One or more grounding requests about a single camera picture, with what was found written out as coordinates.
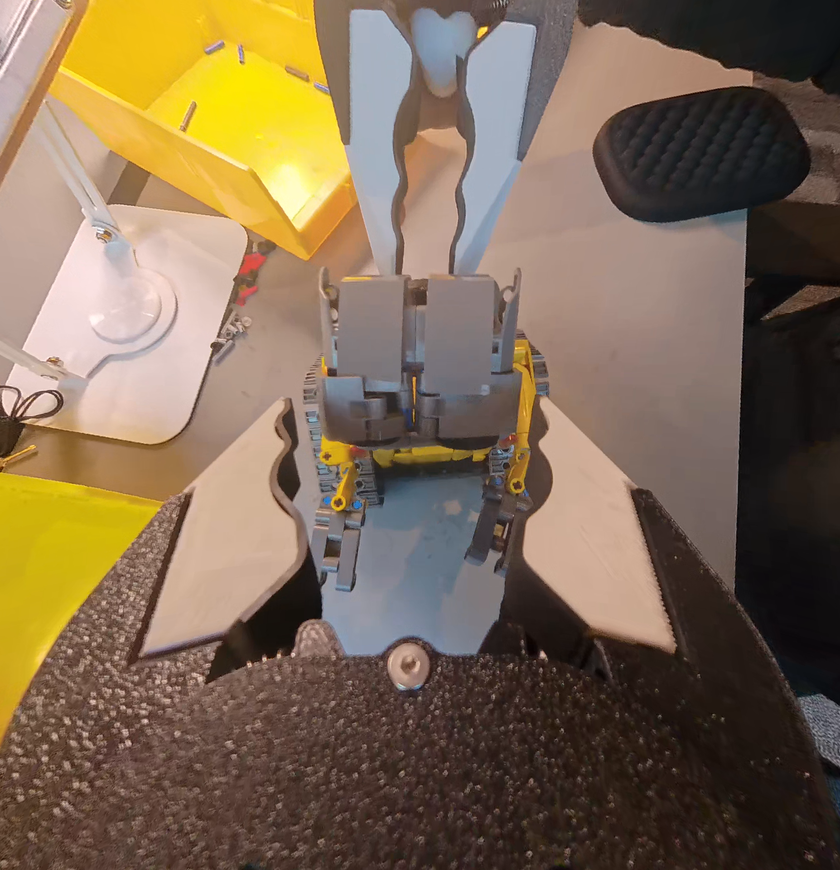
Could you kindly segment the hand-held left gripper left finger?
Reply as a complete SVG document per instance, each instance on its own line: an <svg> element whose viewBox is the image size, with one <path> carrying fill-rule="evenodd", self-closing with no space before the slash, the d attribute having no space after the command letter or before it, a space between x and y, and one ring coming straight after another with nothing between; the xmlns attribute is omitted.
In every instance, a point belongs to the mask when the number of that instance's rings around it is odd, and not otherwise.
<svg viewBox="0 0 840 870"><path fill-rule="evenodd" d="M295 504L300 479L292 401L262 413L187 488L175 541L141 639L142 658L225 640L256 654L291 646L322 614L309 536Z"/></svg>

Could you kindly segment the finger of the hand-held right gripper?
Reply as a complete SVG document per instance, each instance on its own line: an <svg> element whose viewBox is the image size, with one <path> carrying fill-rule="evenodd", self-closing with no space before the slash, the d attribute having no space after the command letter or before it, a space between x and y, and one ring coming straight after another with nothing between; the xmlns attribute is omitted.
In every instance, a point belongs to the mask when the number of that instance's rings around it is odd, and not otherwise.
<svg viewBox="0 0 840 870"><path fill-rule="evenodd" d="M346 153L375 265L381 275L397 275L404 260L404 151L416 134L419 62L410 34L390 9L353 9L348 29Z"/></svg>
<svg viewBox="0 0 840 870"><path fill-rule="evenodd" d="M453 274L478 271L521 168L518 152L535 42L533 24L506 20L471 47L459 71L459 131L467 157L456 191Z"/></svg>

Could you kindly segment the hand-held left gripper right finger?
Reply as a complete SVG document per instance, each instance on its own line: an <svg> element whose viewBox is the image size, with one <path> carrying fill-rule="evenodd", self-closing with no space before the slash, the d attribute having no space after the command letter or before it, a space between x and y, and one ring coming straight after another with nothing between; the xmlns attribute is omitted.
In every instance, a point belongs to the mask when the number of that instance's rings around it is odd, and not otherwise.
<svg viewBox="0 0 840 870"><path fill-rule="evenodd" d="M533 511L509 570L509 615L546 654L610 639L675 654L628 476L547 397L526 482Z"/></svg>

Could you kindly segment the grey Lego engine assembly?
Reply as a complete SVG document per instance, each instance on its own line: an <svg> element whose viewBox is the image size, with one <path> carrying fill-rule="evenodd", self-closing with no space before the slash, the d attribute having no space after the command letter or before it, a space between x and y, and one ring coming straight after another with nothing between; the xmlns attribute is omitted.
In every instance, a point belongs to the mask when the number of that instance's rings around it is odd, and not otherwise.
<svg viewBox="0 0 840 870"><path fill-rule="evenodd" d="M517 432L522 272L320 277L323 435L367 450L487 449Z"/></svg>

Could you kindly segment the yellow toy robot body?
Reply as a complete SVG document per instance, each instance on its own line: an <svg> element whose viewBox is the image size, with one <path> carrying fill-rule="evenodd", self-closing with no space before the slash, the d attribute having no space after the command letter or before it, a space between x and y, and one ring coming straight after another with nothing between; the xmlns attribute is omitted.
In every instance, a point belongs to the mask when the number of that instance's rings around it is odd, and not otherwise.
<svg viewBox="0 0 840 870"><path fill-rule="evenodd" d="M304 378L304 416L317 467L320 501L315 512L310 554L320 586L333 579L339 591L350 592L357 580L357 556L367 509L382 506L384 473L406 470L421 475L477 469L483 473L483 504L465 558L482 564L497 553L495 572L506 576L521 531L532 510L526 489L531 459L532 415L539 397L549 396L544 355L523 330L517 330L514 367L521 376L517 429L490 447L422 445L363 448L323 435L317 381L327 374L321 356Z"/></svg>

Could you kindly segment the person's right forearm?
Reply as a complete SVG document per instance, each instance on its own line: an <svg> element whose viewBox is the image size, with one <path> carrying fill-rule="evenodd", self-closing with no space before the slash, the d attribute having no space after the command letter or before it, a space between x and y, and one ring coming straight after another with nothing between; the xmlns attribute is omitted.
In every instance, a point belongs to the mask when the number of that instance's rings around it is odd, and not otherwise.
<svg viewBox="0 0 840 870"><path fill-rule="evenodd" d="M840 96L840 1L579 1L578 16Z"/></svg>

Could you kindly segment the grey desk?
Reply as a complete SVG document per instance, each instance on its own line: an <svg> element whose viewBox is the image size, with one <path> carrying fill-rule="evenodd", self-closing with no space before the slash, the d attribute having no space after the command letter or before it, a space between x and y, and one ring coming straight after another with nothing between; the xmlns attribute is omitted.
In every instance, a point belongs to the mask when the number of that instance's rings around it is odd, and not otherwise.
<svg viewBox="0 0 840 870"><path fill-rule="evenodd" d="M654 492L733 584L736 550L743 212L687 223L621 214L591 156L622 108L749 83L740 70L626 29L575 23L570 51L481 269L523 272L520 324L545 354L553 402L636 484ZM188 428L145 447L34 431L30 476L163 501L181 491L277 398L300 403L317 354L317 274L371 270L359 209L308 262L275 252L251 299L248 336L214 367ZM348 653L413 635L476 651L503 580L464 562L473 478L399 479L370 511L352 593L331 583L323 616Z"/></svg>

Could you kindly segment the red and black toy pieces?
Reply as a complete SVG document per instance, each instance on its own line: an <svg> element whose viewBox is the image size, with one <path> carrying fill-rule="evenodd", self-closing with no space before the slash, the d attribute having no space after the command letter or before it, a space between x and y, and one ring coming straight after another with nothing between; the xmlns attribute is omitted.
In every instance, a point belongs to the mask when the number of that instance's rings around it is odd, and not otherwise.
<svg viewBox="0 0 840 870"><path fill-rule="evenodd" d="M258 292L260 271L276 249L277 246L268 240L252 244L249 252L243 257L235 278L236 305L244 307L247 301Z"/></svg>

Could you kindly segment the yellow plastic bin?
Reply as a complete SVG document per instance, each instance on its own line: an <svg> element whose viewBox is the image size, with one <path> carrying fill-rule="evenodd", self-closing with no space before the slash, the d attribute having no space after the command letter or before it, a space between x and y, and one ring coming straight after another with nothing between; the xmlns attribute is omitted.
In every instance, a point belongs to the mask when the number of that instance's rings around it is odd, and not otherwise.
<svg viewBox="0 0 840 870"><path fill-rule="evenodd" d="M310 259L357 203L316 80L313 2L92 1L51 92L114 153Z"/></svg>
<svg viewBox="0 0 840 870"><path fill-rule="evenodd" d="M161 505L0 473L0 743L65 625Z"/></svg>

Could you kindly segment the white book stand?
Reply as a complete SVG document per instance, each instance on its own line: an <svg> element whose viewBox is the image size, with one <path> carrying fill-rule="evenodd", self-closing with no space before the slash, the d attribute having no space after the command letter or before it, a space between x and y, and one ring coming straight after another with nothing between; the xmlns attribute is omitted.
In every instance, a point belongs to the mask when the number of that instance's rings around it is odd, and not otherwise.
<svg viewBox="0 0 840 870"><path fill-rule="evenodd" d="M193 415L249 249L226 217L108 204L47 101L88 2L0 2L0 190L27 139L78 203L81 224L0 403L29 425L159 445Z"/></svg>

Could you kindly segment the pile of grey toy pieces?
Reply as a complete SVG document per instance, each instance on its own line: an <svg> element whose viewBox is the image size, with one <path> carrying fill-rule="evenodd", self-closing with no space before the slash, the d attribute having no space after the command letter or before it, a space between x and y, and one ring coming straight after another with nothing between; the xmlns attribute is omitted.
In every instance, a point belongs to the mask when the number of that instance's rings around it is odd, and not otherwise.
<svg viewBox="0 0 840 870"><path fill-rule="evenodd" d="M251 324L251 318L236 313L224 323L216 339L210 345L212 365L218 365L231 353L240 338L247 334Z"/></svg>

